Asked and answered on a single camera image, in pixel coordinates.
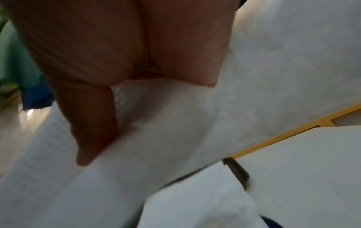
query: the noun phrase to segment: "human hand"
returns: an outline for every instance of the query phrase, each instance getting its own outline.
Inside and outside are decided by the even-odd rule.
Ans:
[[[78,165],[118,135],[111,86],[217,83],[238,0],[5,0],[77,141]]]

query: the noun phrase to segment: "white table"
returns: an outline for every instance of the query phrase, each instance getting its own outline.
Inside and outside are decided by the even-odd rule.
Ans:
[[[260,214],[282,226],[361,226],[361,126],[315,128],[238,162]]]

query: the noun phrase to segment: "green object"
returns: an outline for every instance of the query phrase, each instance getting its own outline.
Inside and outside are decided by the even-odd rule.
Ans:
[[[19,33],[8,21],[0,33],[0,81],[32,88],[39,83],[40,76],[41,72],[25,49]]]

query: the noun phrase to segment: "hand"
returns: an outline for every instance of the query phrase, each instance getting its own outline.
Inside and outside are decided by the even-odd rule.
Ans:
[[[214,86],[238,0],[5,0],[71,124],[85,166],[112,142],[111,86],[161,76]]]

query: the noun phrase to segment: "skin crease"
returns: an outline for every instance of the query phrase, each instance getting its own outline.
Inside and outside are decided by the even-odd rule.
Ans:
[[[5,0],[90,164],[118,135],[110,86],[167,77],[214,86],[238,0]]]

